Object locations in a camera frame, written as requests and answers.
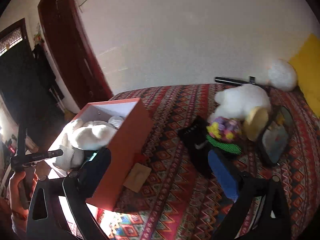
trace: white plush toy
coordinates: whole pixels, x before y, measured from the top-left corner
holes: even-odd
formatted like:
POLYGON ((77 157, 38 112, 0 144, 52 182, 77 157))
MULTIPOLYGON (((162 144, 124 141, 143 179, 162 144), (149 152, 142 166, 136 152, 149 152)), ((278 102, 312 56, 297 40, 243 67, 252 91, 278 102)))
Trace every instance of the white plush toy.
POLYGON ((88 122, 68 136, 72 146, 81 150, 98 150, 106 146, 117 130, 103 121, 88 122))
POLYGON ((71 121, 64 127, 51 149, 63 150, 63 155, 55 157, 53 165, 64 171, 80 166, 84 160, 83 150, 100 149, 108 144, 116 132, 117 129, 104 121, 71 121))
POLYGON ((268 112, 271 111, 267 93, 261 87, 252 84, 220 91, 216 94, 214 100, 220 106, 209 116, 209 123, 212 123, 219 116, 244 120, 256 106, 262 106, 268 112))
POLYGON ((289 92, 297 86, 297 73, 284 60, 276 60, 268 69, 270 84, 282 91, 289 92))

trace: red object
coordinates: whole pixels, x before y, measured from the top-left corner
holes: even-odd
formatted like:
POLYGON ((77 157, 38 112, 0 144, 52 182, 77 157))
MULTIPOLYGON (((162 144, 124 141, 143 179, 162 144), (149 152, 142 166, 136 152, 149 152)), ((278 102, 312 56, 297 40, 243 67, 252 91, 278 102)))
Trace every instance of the red object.
POLYGON ((117 101, 88 103, 75 117, 85 122, 110 117, 110 113, 125 116, 119 130, 108 143, 111 151, 111 163, 102 177, 92 198, 87 203, 99 208, 113 210, 123 187, 126 176, 134 164, 136 153, 141 149, 152 129, 153 121, 140 98, 117 101))
POLYGON ((15 154, 15 153, 16 153, 15 148, 13 148, 11 144, 8 146, 8 149, 9 149, 9 150, 10 150, 10 152, 12 152, 13 154, 15 154))
POLYGON ((135 153, 133 158, 133 165, 135 165, 136 163, 146 163, 148 159, 149 158, 147 156, 144 156, 141 153, 135 153))

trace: yellow flower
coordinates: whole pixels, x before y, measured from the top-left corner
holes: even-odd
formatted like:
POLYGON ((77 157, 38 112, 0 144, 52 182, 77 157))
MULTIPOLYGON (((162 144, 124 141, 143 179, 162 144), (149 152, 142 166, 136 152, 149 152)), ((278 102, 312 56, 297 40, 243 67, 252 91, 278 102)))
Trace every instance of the yellow flower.
POLYGON ((232 132, 227 132, 227 133, 226 133, 226 138, 227 138, 228 140, 232 140, 232 139, 233 139, 233 133, 232 133, 232 132))
POLYGON ((218 127, 219 127, 219 124, 217 122, 213 122, 212 125, 207 126, 207 131, 212 137, 221 139, 221 135, 219 134, 218 127))
POLYGON ((277 119, 276 119, 277 124, 283 125, 284 121, 285 121, 284 116, 282 114, 278 114, 277 119))

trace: purple flower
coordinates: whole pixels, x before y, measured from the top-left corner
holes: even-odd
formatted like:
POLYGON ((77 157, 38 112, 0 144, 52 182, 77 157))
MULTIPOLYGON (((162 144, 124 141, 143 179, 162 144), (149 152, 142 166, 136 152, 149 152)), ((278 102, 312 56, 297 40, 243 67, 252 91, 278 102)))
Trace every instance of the purple flower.
POLYGON ((227 123, 227 124, 226 124, 226 130, 233 131, 234 128, 235 128, 234 125, 232 125, 232 124, 230 124, 230 123, 227 123))
POLYGON ((225 129, 225 126, 219 123, 218 130, 223 131, 224 129, 225 129))
POLYGON ((223 124, 225 122, 225 119, 222 116, 219 116, 216 119, 214 119, 214 122, 217 122, 218 124, 223 124))

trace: dark curtain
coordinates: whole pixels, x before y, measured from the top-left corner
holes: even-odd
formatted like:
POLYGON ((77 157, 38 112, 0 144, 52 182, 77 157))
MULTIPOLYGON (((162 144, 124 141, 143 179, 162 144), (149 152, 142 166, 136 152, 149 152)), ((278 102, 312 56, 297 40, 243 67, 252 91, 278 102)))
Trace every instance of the dark curtain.
POLYGON ((47 150, 65 124, 63 112, 42 86, 30 47, 23 40, 0 56, 0 92, 15 122, 47 150))

